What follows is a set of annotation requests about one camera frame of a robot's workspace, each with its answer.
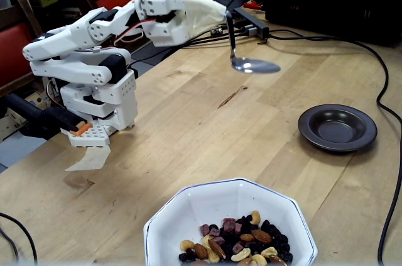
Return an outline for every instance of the spoon handle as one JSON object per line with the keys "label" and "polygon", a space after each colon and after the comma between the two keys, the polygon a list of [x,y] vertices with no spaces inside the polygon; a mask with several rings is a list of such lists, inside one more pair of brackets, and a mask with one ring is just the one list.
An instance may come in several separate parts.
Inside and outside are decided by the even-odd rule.
{"label": "spoon handle", "polygon": [[232,14],[229,10],[226,10],[225,15],[226,15],[226,21],[227,21],[227,32],[229,34],[229,41],[231,43],[231,57],[234,57],[235,53],[236,53],[236,41],[234,39]]}

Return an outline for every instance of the floor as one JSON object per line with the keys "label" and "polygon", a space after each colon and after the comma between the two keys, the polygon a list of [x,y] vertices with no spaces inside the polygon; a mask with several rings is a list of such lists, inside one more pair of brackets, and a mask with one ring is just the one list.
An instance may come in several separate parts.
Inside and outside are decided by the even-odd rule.
{"label": "floor", "polygon": [[[149,43],[134,51],[131,56],[133,61],[142,60],[164,49],[166,49],[166,47],[156,48],[152,43]],[[133,68],[136,69],[141,76],[160,63],[168,52],[169,51],[166,51],[147,60],[136,62]],[[18,131],[10,135],[0,143],[0,173],[12,166],[12,164],[19,159],[27,156],[27,154],[31,153],[44,142],[46,142],[46,140],[42,138],[27,137]]]}

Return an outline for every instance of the almond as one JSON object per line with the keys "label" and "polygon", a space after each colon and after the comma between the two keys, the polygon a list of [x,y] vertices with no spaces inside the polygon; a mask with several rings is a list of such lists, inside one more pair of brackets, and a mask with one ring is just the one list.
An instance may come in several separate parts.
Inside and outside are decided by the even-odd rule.
{"label": "almond", "polygon": [[253,242],[255,239],[253,235],[250,235],[249,233],[245,233],[240,236],[240,240],[246,241],[246,242]]}
{"label": "almond", "polygon": [[200,260],[205,260],[206,258],[208,258],[208,250],[201,244],[195,244],[194,251],[197,255],[197,258],[199,258]]}
{"label": "almond", "polygon": [[251,261],[251,258],[243,258],[239,263],[237,263],[237,266],[247,266]]}
{"label": "almond", "polygon": [[223,258],[224,260],[226,259],[226,254],[221,249],[221,247],[216,243],[214,240],[208,240],[209,246],[211,246],[211,249],[214,253],[218,255],[218,257]]}
{"label": "almond", "polygon": [[263,243],[271,243],[272,242],[272,237],[269,234],[267,234],[265,231],[252,230],[251,234],[253,235],[253,237],[255,237],[255,239],[257,239],[260,242],[263,242]]}
{"label": "almond", "polygon": [[268,258],[271,261],[271,263],[273,263],[273,264],[282,264],[283,266],[287,266],[285,261],[282,260],[281,258],[277,257],[276,255],[270,255]]}

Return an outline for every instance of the mixed nuts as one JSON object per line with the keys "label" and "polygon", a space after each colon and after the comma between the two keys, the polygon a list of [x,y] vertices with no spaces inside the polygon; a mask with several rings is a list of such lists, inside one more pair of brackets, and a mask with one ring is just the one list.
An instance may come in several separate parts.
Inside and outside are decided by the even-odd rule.
{"label": "mixed nuts", "polygon": [[223,219],[223,225],[204,224],[200,226],[203,236],[201,244],[190,240],[180,242],[181,262],[191,264],[237,262],[238,266],[265,266],[267,263],[289,265],[293,260],[288,238],[282,235],[268,220],[259,226],[261,217],[258,211],[235,220]]}

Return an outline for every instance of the orange part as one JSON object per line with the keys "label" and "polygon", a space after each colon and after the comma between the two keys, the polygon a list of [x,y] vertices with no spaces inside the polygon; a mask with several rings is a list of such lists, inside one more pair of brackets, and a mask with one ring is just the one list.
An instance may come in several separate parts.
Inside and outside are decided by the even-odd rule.
{"label": "orange part", "polygon": [[85,123],[81,121],[77,124],[78,131],[70,131],[74,136],[81,136],[85,131],[92,127],[92,123]]}

